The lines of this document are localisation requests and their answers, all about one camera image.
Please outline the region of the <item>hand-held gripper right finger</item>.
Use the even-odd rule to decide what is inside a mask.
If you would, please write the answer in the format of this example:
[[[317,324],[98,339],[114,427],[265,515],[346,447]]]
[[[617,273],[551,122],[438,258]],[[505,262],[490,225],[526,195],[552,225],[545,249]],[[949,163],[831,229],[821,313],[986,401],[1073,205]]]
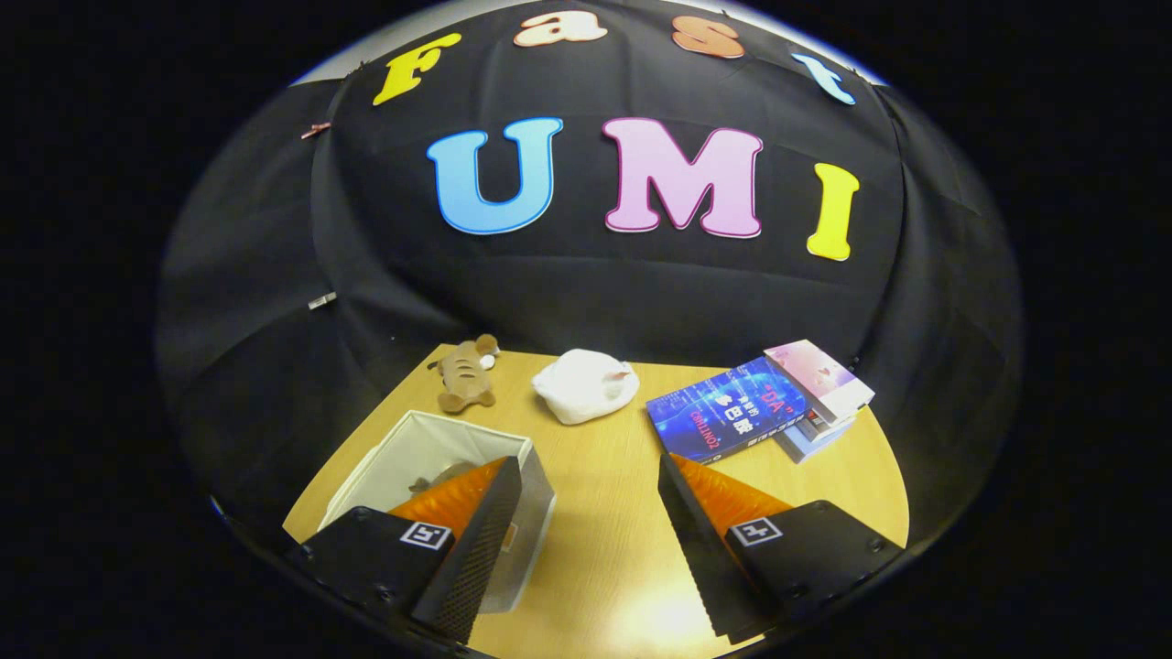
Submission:
[[[730,643],[822,621],[904,553],[826,500],[795,507],[674,453],[657,463],[657,495],[711,627]]]

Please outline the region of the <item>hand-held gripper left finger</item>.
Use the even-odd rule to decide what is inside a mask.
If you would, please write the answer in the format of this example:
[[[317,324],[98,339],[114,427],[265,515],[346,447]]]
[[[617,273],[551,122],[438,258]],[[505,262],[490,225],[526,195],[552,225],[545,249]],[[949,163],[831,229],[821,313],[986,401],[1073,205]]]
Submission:
[[[352,507],[284,558],[370,621],[468,643],[520,492],[519,460],[495,458],[391,512]]]

